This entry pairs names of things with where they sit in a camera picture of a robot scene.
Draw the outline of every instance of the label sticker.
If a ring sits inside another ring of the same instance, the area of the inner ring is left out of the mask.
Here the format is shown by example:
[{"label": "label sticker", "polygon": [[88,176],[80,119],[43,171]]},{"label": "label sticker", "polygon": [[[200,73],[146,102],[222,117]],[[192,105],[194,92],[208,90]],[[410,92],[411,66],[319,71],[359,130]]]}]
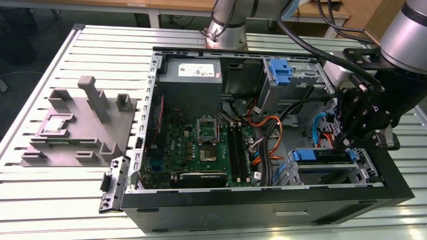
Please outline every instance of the label sticker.
[{"label": "label sticker", "polygon": [[260,114],[260,112],[262,112],[262,110],[260,110],[260,108],[259,108],[258,106],[254,106],[252,110],[254,110],[258,114]]},{"label": "label sticker", "polygon": [[180,77],[214,77],[214,64],[182,63],[178,69]]},{"label": "label sticker", "polygon": [[254,178],[258,180],[262,180],[262,173],[260,172],[254,172]]},{"label": "label sticker", "polygon": [[140,3],[128,3],[127,4],[130,7],[147,7],[147,4],[140,4]]}]

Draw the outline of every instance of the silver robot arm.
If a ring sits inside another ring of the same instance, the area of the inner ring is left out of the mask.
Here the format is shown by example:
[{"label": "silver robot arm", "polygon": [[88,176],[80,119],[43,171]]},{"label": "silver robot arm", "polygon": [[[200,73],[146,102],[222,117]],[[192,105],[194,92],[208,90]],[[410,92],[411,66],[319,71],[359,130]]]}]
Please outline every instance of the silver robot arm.
[{"label": "silver robot arm", "polygon": [[206,34],[207,47],[243,50],[247,47],[247,18],[274,19],[278,10],[290,2],[296,0],[216,0]]}]

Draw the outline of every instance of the metal workbench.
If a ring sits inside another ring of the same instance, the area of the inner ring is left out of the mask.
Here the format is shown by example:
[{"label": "metal workbench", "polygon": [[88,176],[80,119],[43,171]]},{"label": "metal workbench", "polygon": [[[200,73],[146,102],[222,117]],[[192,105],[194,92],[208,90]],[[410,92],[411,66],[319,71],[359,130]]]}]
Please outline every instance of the metal workbench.
[{"label": "metal workbench", "polygon": [[[362,47],[344,39],[306,40],[324,51]],[[252,51],[304,52],[286,36],[248,34],[247,44]],[[107,97],[127,93],[144,99],[154,46],[203,48],[204,39],[190,30],[87,25],[71,31],[0,143],[0,239],[199,239],[200,235],[222,239],[426,239],[427,118],[419,108],[402,117],[395,130],[402,148],[390,152],[415,198],[340,225],[146,235],[124,213],[99,214],[106,167],[22,167],[30,138],[51,107],[47,97],[52,88],[67,88],[72,96],[83,95],[78,79],[92,75]],[[128,145],[135,145],[132,137]]]}]

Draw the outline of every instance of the screw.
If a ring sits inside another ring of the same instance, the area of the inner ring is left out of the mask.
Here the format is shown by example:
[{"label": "screw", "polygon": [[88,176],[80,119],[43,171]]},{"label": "screw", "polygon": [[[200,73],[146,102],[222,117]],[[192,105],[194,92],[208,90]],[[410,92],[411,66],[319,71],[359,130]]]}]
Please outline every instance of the screw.
[{"label": "screw", "polygon": [[350,146],[350,141],[348,139],[346,138],[344,141],[342,141],[342,143],[348,147]]}]

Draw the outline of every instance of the blue cable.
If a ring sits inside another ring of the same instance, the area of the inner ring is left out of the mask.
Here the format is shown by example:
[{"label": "blue cable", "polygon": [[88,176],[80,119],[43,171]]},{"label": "blue cable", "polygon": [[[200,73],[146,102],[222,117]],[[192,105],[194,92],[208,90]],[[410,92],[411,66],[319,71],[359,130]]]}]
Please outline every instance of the blue cable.
[{"label": "blue cable", "polygon": [[314,145],[318,145],[319,142],[319,137],[318,137],[318,125],[319,125],[319,120],[322,118],[324,118],[327,116],[327,114],[324,112],[319,112],[318,116],[315,116],[314,122],[312,122],[312,141],[314,141]]}]

